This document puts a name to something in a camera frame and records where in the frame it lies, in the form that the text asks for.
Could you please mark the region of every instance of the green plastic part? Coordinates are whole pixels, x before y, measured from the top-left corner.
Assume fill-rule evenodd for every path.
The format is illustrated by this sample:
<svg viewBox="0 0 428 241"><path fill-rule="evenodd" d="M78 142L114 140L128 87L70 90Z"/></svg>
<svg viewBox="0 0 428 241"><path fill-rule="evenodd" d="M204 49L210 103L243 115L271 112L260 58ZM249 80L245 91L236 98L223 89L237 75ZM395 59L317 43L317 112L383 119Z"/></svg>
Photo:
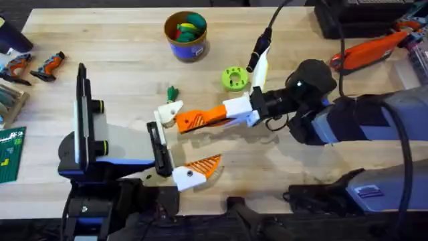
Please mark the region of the green plastic part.
<svg viewBox="0 0 428 241"><path fill-rule="evenodd" d="M185 27L185 26L182 26L180 24L177 25L177 29L180 30L180 32L182 32L182 33L185 33L185 32L189 32L189 33L193 33L193 34L198 33L198 29L194 29L191 27Z"/></svg>
<svg viewBox="0 0 428 241"><path fill-rule="evenodd" d="M25 127L0 131L0 183L17 179L24 137Z"/></svg>
<svg viewBox="0 0 428 241"><path fill-rule="evenodd" d="M248 84L248 73L241 67L228 67L221 73L221 84L228 91L241 91Z"/></svg>
<svg viewBox="0 0 428 241"><path fill-rule="evenodd" d="M169 86L167 90L167 103L174 102L179 95L179 89L174 88L174 86Z"/></svg>
<svg viewBox="0 0 428 241"><path fill-rule="evenodd" d="M181 42L181 43L187 43L187 42L191 42L195 39L196 39L195 34L189 33L189 32L184 32L184 33L180 33L180 35L176 39L176 41Z"/></svg>
<svg viewBox="0 0 428 241"><path fill-rule="evenodd" d="M204 30L207 28L207 22L205 19L199 15L198 13L191 13L186 17L187 22L192 23L195 27L200 30Z"/></svg>

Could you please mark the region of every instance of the green ring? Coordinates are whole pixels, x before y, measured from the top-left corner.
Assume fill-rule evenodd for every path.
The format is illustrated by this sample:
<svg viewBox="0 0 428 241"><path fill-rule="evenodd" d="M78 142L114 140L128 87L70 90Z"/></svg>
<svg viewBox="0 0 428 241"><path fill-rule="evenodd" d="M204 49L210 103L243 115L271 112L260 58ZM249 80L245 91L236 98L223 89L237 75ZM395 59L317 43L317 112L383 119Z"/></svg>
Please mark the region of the green ring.
<svg viewBox="0 0 428 241"><path fill-rule="evenodd" d="M231 75L237 74L238 81L233 81ZM248 73L245 68L232 66L228 67L221 73L221 84L228 91L241 91L248 84Z"/></svg>

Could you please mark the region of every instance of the green toy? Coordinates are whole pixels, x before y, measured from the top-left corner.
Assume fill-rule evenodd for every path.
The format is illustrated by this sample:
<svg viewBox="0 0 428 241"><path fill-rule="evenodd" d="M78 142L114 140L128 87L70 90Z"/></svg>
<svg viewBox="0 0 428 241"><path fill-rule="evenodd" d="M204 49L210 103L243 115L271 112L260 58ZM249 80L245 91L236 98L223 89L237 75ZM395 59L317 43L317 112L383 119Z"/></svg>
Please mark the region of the green toy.
<svg viewBox="0 0 428 241"><path fill-rule="evenodd" d="M197 13L190 13L186 17L186 21L188 23L192 23L195 27L197 27L201 31L205 31L205 28L207 28L207 22L202 16L200 16Z"/></svg>
<svg viewBox="0 0 428 241"><path fill-rule="evenodd" d="M190 32L196 34L199 31L192 23L177 24L177 29L180 30L182 33Z"/></svg>
<svg viewBox="0 0 428 241"><path fill-rule="evenodd" d="M248 84L248 73L241 67L228 67L221 74L221 84L228 91L241 91Z"/></svg>
<svg viewBox="0 0 428 241"><path fill-rule="evenodd" d="M184 32L184 33L180 33L180 36L175 41L181 42L181 43L187 43L195 39L196 39L195 34L191 32Z"/></svg>
<svg viewBox="0 0 428 241"><path fill-rule="evenodd" d="M174 102L179 95L179 89L174 88L174 86L169 86L167 90L167 104Z"/></svg>

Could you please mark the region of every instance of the wooden table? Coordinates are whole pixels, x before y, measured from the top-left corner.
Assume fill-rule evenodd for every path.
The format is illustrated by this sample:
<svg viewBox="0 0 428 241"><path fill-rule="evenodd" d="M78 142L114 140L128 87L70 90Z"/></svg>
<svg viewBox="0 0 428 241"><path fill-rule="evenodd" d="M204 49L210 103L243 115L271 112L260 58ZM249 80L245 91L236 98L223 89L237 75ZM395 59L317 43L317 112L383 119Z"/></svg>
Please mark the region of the wooden table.
<svg viewBox="0 0 428 241"><path fill-rule="evenodd" d="M31 94L15 126L26 126L25 147L16 182L0 185L0 219L58 218L70 190L57 173L57 149L72 130L78 64L85 63L92 95L106 103L110 124L145 131L153 110L166 100L168 86L181 91L183 110L208 109L241 93L224 91L221 71L245 67L255 40L274 8L192 9L208 22L210 51L201 61L184 64L173 55L164 37L165 19L181 9L34 9L23 29L35 43L35 69L51 54L63 51L67 59L54 83L29 74L33 83L22 87ZM274 25L269 53L270 70L265 89L284 86L286 76L307 58L327 60L339 51L339 42L325 40L313 8L287 7ZM348 39L353 46L363 39ZM390 81L392 63L404 58L396 51L387 62L345 78L347 94L383 93L400 87ZM338 96L333 92L330 100ZM402 163L398 141L340 143L310 147L299 144L287 130L205 128L178 135L167 131L177 164L218 153L223 173L206 187L181 194L180 214L220 214L230 195L246 198L258 212L289 212L281 194L291 184L329 183L359 167L381 168ZM415 160L428 156L426 143L412 143ZM145 178L153 171L138 173ZM157 180L149 185L168 185Z"/></svg>

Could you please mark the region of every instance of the green cutting mat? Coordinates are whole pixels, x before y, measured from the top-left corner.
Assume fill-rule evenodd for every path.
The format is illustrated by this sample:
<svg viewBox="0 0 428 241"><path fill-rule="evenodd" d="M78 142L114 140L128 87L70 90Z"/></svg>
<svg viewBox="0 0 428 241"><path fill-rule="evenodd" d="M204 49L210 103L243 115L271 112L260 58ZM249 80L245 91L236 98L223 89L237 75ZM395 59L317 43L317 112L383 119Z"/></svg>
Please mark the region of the green cutting mat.
<svg viewBox="0 0 428 241"><path fill-rule="evenodd" d="M0 131L0 183L17 179L24 137L25 127Z"/></svg>

